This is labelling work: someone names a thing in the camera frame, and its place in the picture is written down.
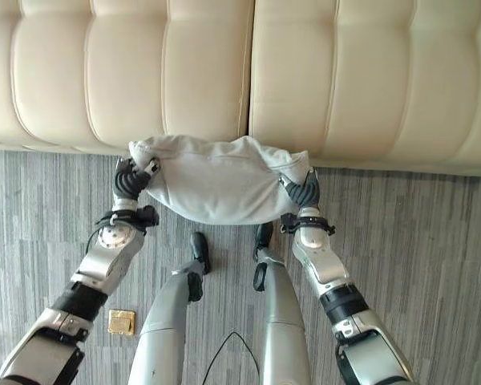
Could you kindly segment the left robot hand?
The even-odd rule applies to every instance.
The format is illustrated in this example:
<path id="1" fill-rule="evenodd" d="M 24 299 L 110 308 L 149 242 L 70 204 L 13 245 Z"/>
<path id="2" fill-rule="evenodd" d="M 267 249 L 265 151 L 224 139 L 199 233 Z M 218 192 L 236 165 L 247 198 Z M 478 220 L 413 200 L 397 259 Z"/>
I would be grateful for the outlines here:
<path id="1" fill-rule="evenodd" d="M 144 167 L 138 166 L 132 158 L 119 158 L 114 173 L 113 193 L 115 198 L 138 201 L 152 177 L 160 170 L 160 160 L 151 158 Z"/>

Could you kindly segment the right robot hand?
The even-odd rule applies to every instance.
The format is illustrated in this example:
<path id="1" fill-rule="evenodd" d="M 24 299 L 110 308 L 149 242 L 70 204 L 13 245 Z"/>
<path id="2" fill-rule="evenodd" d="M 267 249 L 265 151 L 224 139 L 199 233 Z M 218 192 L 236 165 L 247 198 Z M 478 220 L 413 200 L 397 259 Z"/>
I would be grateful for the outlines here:
<path id="1" fill-rule="evenodd" d="M 287 192 L 289 199 L 297 205 L 299 209 L 318 208 L 320 201 L 320 185 L 314 168 L 309 169 L 305 181 L 302 184 L 297 184 L 291 181 L 284 174 L 280 175 L 279 183 Z"/>

